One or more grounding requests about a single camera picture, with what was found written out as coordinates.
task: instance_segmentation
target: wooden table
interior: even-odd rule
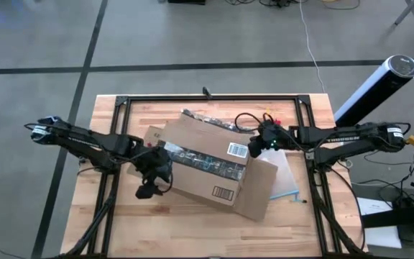
[[[115,97],[97,96],[91,120],[92,130],[109,133]],[[310,98],[316,125],[333,127],[334,117],[328,96],[311,94]],[[144,137],[150,125],[164,127],[166,122],[179,117],[182,108],[226,121],[232,121],[241,112],[250,112],[261,117],[268,109],[284,127],[297,125],[295,106],[291,101],[153,101],[132,104],[128,133]],[[245,125],[254,126],[254,122],[249,120]],[[126,173],[129,165],[123,166],[108,256],[320,256],[303,154],[287,152],[287,159],[298,182],[300,199],[305,199],[308,203],[294,201],[293,196],[273,200],[263,222],[253,222],[238,214],[220,212],[174,192],[148,200],[138,200],[134,194],[141,180]],[[349,175],[344,168],[338,165],[335,169],[349,182]],[[62,253],[74,246],[91,223],[99,181],[100,173],[94,171],[79,175]],[[360,246],[362,230],[354,198],[337,175],[328,173],[328,182],[336,218],[350,238]],[[98,232],[97,251],[103,239],[103,228],[104,223]],[[327,229],[326,227],[328,246],[333,250]]]

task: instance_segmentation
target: white label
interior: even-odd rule
[[[174,152],[174,153],[183,151],[183,149],[181,147],[179,147],[175,144],[172,144],[170,142],[165,143],[164,149],[167,150],[167,151],[170,151],[170,152]]]
[[[228,147],[228,155],[234,155],[236,157],[240,158],[246,158],[247,157],[247,146],[239,145],[236,143],[229,143]]]
[[[387,128],[388,132],[399,132],[402,133],[402,130],[400,128]]]

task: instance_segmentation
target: concrete floor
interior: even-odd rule
[[[258,1],[241,6],[207,2],[109,0],[91,66],[311,61],[298,5],[270,9]],[[316,59],[414,58],[413,15],[391,26],[406,3],[361,2],[352,11],[329,10],[316,0],[303,4]],[[32,143],[22,125],[46,115],[68,118],[100,5],[101,0],[0,1],[0,69],[76,68],[71,73],[0,70],[0,249],[15,255],[28,258],[32,253],[59,150]],[[321,67],[334,111],[377,67],[337,64],[346,63]],[[311,67],[89,73],[76,124],[88,126],[97,94],[187,94],[199,93],[202,86],[214,93],[322,91]],[[410,122],[414,132],[414,80],[365,119],[384,120]],[[407,148],[374,159],[409,161],[412,153]],[[407,166],[376,165],[362,157],[352,161],[353,182],[396,181],[407,174]],[[77,168],[77,160],[68,156],[44,256],[57,255],[60,249]],[[369,249],[414,258],[411,249]]]

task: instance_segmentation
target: flattened cardboard box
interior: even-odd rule
[[[277,167],[244,155],[240,146],[247,146],[249,138],[182,115],[164,129],[150,127],[144,142],[172,152],[178,193],[259,221],[265,217]],[[129,173],[139,176],[133,167]]]

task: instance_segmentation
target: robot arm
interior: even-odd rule
[[[266,119],[258,126],[258,136],[250,138],[250,155],[257,157],[262,149],[302,150],[317,167],[331,167],[337,160],[374,150],[398,152],[405,146],[403,132],[397,123],[366,123],[353,127],[290,126],[288,130]],[[325,143],[348,142],[335,148],[321,147]]]
[[[115,171],[122,163],[130,162],[142,173],[143,185],[136,196],[139,199],[162,195],[155,185],[157,177],[166,183],[172,180],[172,161],[161,147],[145,147],[143,140],[120,134],[104,135],[76,127],[59,117],[39,119],[26,124],[32,130],[31,138],[42,145],[59,145],[78,158],[89,159],[98,171]]]

